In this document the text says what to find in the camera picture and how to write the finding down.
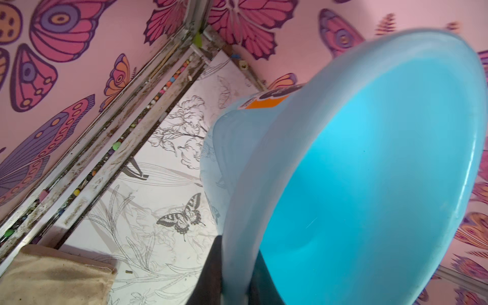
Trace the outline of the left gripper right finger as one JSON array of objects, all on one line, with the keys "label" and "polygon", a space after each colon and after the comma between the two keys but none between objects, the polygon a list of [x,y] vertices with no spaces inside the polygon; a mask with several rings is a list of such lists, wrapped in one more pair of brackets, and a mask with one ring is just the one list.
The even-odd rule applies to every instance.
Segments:
[{"label": "left gripper right finger", "polygon": [[249,305],[284,305],[261,251],[257,255],[248,291]]}]

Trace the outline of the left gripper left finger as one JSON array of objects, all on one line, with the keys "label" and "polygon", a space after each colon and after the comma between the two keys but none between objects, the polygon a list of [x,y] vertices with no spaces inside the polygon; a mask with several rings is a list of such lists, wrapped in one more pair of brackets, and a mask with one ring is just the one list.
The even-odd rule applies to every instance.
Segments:
[{"label": "left gripper left finger", "polygon": [[187,305],[219,305],[222,291],[222,236],[216,236]]}]

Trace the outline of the blue bucket white handle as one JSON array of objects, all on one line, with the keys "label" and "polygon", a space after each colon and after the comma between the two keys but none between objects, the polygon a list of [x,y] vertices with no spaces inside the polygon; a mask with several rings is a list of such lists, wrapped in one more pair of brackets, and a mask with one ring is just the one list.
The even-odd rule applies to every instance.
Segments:
[{"label": "blue bucket white handle", "polygon": [[465,214],[486,130],[478,54],[434,29],[230,105],[200,157],[222,304],[248,304],[259,251],[284,304],[413,304]]}]

